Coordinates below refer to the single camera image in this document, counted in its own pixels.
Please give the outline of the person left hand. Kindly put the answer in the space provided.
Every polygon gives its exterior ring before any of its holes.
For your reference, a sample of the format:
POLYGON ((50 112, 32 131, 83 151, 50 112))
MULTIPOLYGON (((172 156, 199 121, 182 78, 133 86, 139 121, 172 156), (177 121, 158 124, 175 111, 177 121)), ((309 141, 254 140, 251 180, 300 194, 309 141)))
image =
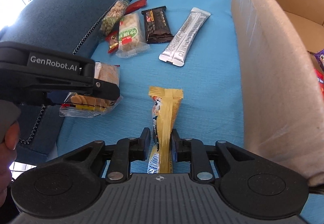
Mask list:
POLYGON ((4 142, 0 145, 0 204, 4 204, 7 196, 7 187, 12 180, 12 173, 9 170, 10 165, 16 159, 16 146, 19 142, 20 127, 18 122, 15 122, 8 129, 4 137, 4 142))

